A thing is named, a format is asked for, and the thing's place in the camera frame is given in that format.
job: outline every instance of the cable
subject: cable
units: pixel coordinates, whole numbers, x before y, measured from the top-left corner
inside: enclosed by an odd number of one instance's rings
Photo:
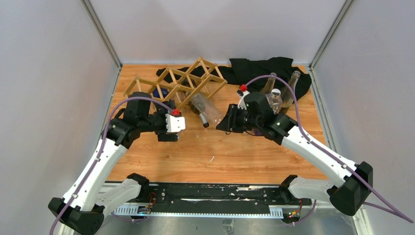
[[[245,131],[245,133],[247,133],[248,135],[250,135],[250,136],[256,136],[256,135],[253,135],[253,134],[251,134],[251,133],[249,133],[249,132],[247,132],[247,131]]]
[[[296,117],[297,117],[297,123],[298,123],[298,127],[299,130],[301,132],[301,134],[304,136],[304,138],[310,142],[310,144],[312,144],[313,146],[315,146],[316,148],[318,148],[319,150],[321,150],[322,152],[324,152],[325,154],[327,154],[329,157],[331,157],[332,159],[334,159],[335,161],[337,161],[340,165],[346,165],[342,160],[338,159],[336,156],[334,156],[333,154],[331,154],[330,152],[328,152],[326,149],[324,149],[322,146],[318,145],[317,143],[314,143],[304,132],[304,129],[302,127],[301,124],[301,120],[300,120],[300,113],[299,113],[299,108],[298,108],[298,103],[297,103],[297,98],[296,98],[296,94],[293,91],[293,89],[288,85],[288,83],[286,83],[283,79],[277,77],[277,76],[272,76],[272,75],[263,75],[263,76],[259,76],[256,77],[254,79],[252,79],[251,81],[249,81],[245,86],[248,86],[249,84],[253,83],[254,81],[261,79],[261,78],[269,78],[269,77],[273,77],[276,80],[280,81],[281,83],[283,83],[288,90],[290,91],[291,95],[293,96],[294,99],[294,104],[295,104],[295,109],[296,109]],[[394,207],[390,202],[388,202],[384,197],[382,197],[372,186],[370,186],[359,174],[357,174],[356,172],[354,172],[354,170],[352,170],[349,166],[346,165],[346,169],[353,174],[357,179],[359,179],[360,182],[362,182],[362,184],[364,184],[371,192],[373,192],[373,194],[375,194],[375,196],[377,198],[379,198],[383,203],[385,203],[385,205],[387,205],[392,211],[389,211],[388,209],[376,205],[376,204],[367,204],[368,206],[372,206],[378,209],[381,209],[383,211],[392,213],[402,219],[405,219],[406,221],[410,222],[410,223],[414,223],[414,221],[412,219],[410,219],[408,216],[406,216],[404,213],[402,213],[400,210],[398,210],[396,207]]]
[[[310,210],[310,212],[304,217],[304,218],[302,218],[302,219],[300,219],[299,221],[297,221],[297,222],[292,222],[292,223],[289,223],[289,224],[277,224],[277,226],[290,226],[290,225],[293,225],[293,226],[295,226],[296,224],[299,224],[299,223],[302,223],[303,221],[305,221],[308,217],[310,217],[310,215],[311,215],[311,213],[314,211],[314,209],[316,208],[316,205],[317,205],[317,200],[314,200],[314,203],[313,203],[313,207],[311,208],[311,210]]]
[[[302,199],[300,199],[300,208],[298,210],[294,211],[295,213],[300,213],[302,209]]]
[[[95,161],[91,164],[91,167],[88,169],[87,173],[85,174],[85,176],[82,178],[81,182],[79,183],[78,187],[75,189],[75,191],[73,192],[72,196],[70,197],[70,199],[68,200],[68,202],[66,203],[66,205],[62,208],[61,212],[59,212],[59,214],[56,216],[56,219],[53,221],[52,226],[50,227],[49,230],[49,235],[53,235],[53,231],[55,230],[56,225],[59,222],[59,219],[62,217],[62,215],[65,213],[65,211],[68,209],[68,207],[70,206],[70,204],[72,203],[72,201],[74,200],[74,195],[77,195],[79,193],[79,191],[81,190],[82,186],[84,185],[84,183],[86,182],[86,180],[88,179],[89,175],[91,174],[92,170],[95,168],[95,165],[98,163],[99,158],[101,157],[101,154],[104,150],[104,146],[105,146],[105,142],[107,140],[106,136],[108,133],[108,129],[110,126],[110,121],[112,116],[114,116],[114,113],[116,112],[116,110],[125,102],[128,101],[132,101],[132,100],[147,100],[147,101],[151,101],[153,103],[159,104],[162,107],[164,107],[165,109],[167,109],[169,112],[173,112],[173,110],[168,107],[167,105],[161,103],[158,100],[152,99],[152,98],[148,98],[148,97],[130,97],[127,98],[121,102],[119,102],[111,111],[110,115],[108,116],[108,120],[105,123],[105,127],[104,127],[104,132],[102,134],[102,142],[101,142],[101,146],[99,147],[99,151],[98,154],[96,155],[96,159]]]

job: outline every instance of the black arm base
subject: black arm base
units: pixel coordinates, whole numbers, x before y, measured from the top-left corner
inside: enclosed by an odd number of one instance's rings
[[[357,166],[355,172],[360,175],[370,186],[373,186],[373,168],[366,162]],[[290,183],[297,175],[288,176],[280,185],[280,197],[286,203],[295,198],[288,190]],[[345,179],[345,183],[339,188],[333,186],[327,190],[331,204],[341,213],[354,216],[362,204],[368,198],[370,190],[363,185],[355,176]]]
[[[133,179],[141,185],[140,194],[137,196],[138,200],[147,198],[150,190],[150,181],[146,177],[132,173],[127,176],[127,179]],[[64,201],[63,198],[54,197],[49,202],[47,207],[55,217],[66,205]],[[73,208],[69,206],[59,221],[82,235],[95,234],[104,221],[103,211],[105,207],[95,205],[91,211],[80,211],[79,209],[79,207]]]
[[[47,207],[57,216],[65,205],[63,198],[54,197]],[[82,235],[93,235],[104,222],[103,211],[104,207],[97,205],[92,211],[79,211],[79,208],[69,206],[59,221]]]

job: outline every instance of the blue object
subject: blue object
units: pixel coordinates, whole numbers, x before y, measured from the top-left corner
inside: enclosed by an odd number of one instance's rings
[[[166,95],[168,94],[168,90],[164,89],[164,88],[161,88],[161,93],[163,94],[163,97],[166,97]],[[156,98],[160,98],[160,94],[159,94],[159,91],[157,89],[155,89],[153,91],[153,96],[156,97]]]

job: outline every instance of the bottle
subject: bottle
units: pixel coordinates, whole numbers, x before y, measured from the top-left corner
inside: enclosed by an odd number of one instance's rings
[[[203,114],[201,114],[200,113],[200,111],[193,105],[193,103],[192,103],[192,101],[189,101],[189,106],[190,106],[190,110],[194,113],[194,114],[196,114],[196,115],[198,115],[199,116],[199,118],[200,118],[200,121],[202,122],[202,124],[203,124],[203,127],[204,128],[208,128],[209,127],[209,122],[208,122],[208,120],[206,119],[206,117],[203,115]]]
[[[276,76],[277,74],[272,72],[270,73],[271,76]],[[275,78],[274,77],[269,77],[267,84],[265,84],[265,86],[259,91],[259,93],[261,94],[269,94],[271,93],[272,89],[274,88],[274,84],[275,84]]]
[[[294,73],[291,75],[290,80],[288,81],[288,85],[293,89],[293,91],[296,91],[296,84],[298,82],[298,79],[300,78],[301,73],[299,71],[294,71]],[[284,87],[281,92],[281,99],[282,99],[282,107],[279,113],[286,114],[290,106],[294,102],[293,95],[291,94],[288,87]]]
[[[185,86],[187,86],[187,87],[190,87],[190,84],[187,82],[187,81],[185,81],[185,82],[183,82],[182,83],[183,85],[185,85]],[[185,97],[188,97],[189,95],[190,95],[190,92],[186,92],[185,94]],[[193,103],[192,103],[192,101],[190,100],[189,101],[189,103],[188,103],[188,105],[190,106],[190,110],[194,113],[194,114],[196,114],[196,115],[198,115],[199,116],[199,118],[200,118],[200,121],[202,122],[202,124],[203,124],[203,127],[204,128],[208,128],[209,127],[209,122],[208,122],[208,120],[206,119],[206,117],[203,115],[203,114],[201,114],[200,112],[199,112],[199,110],[193,105]]]
[[[222,121],[223,114],[202,94],[196,93],[191,101],[211,124],[216,126]]]
[[[281,92],[278,89],[273,89],[271,93],[265,95],[268,103],[274,114],[278,114],[282,106]]]

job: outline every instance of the brown glass bottle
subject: brown glass bottle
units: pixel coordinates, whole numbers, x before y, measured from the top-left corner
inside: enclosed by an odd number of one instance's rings
[[[293,91],[296,91],[296,84],[298,82],[298,79],[300,78],[301,73],[299,71],[294,71],[294,73],[291,75],[290,80],[288,81],[288,85],[293,89]],[[281,110],[279,111],[280,114],[286,114],[288,109],[293,104],[294,98],[291,94],[290,90],[287,87],[284,87],[281,92],[281,98],[282,98],[282,106]]]

